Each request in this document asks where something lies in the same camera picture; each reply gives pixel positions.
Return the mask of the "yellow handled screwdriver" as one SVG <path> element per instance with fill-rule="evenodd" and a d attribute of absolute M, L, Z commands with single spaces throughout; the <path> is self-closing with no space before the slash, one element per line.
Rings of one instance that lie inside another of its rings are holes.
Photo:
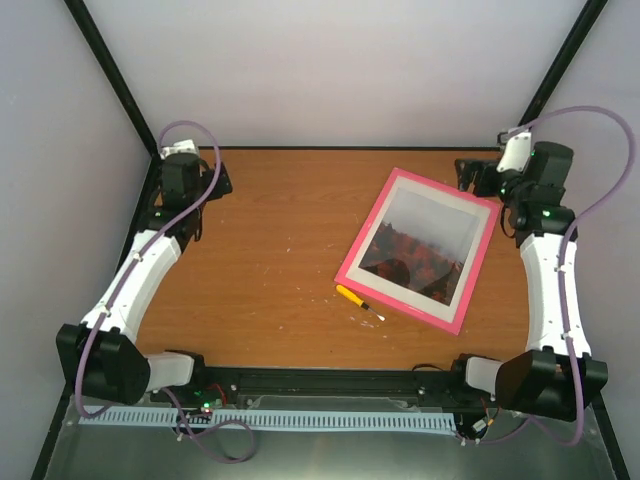
<path fill-rule="evenodd" d="M 335 286 L 336 291 L 349 300 L 350 302 L 357 305 L 359 308 L 363 310 L 370 311 L 373 315 L 375 315 L 380 321 L 385 321 L 386 317 L 381 315 L 378 311 L 376 311 L 371 305 L 366 303 L 361 297 L 359 297 L 356 293 L 345 287 L 344 285 L 338 284 Z"/>

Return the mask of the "pink picture frame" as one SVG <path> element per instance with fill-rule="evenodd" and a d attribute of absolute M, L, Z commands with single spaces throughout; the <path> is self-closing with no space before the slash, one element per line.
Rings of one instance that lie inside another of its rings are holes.
<path fill-rule="evenodd" d="M 395 168 L 335 283 L 456 335 L 498 214 L 490 200 Z"/>

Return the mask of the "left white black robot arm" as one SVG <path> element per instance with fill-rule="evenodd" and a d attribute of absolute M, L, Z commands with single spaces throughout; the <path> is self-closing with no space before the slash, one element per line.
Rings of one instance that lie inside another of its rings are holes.
<path fill-rule="evenodd" d="M 209 166 L 190 140 L 160 151 L 159 185 L 143 214 L 122 266 L 97 304 L 77 325 L 65 324 L 56 346 L 76 399 L 132 405 L 172 387 L 186 402 L 201 400 L 208 378 L 203 358 L 172 350 L 144 355 L 137 336 L 162 280 L 191 242 L 200 240 L 206 204 L 231 193 L 222 162 Z"/>

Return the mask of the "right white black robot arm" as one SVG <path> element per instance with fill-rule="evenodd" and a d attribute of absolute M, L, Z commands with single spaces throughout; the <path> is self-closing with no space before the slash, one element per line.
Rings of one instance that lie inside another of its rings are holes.
<path fill-rule="evenodd" d="M 518 147 L 500 159 L 458 159 L 458 188 L 502 203 L 501 226 L 512 229 L 524 264 L 529 329 L 524 353 L 500 362 L 463 354 L 452 371 L 507 410 L 574 421 L 608 381 L 584 334 L 575 282 L 576 215 L 562 206 L 571 148 L 548 141 Z"/>

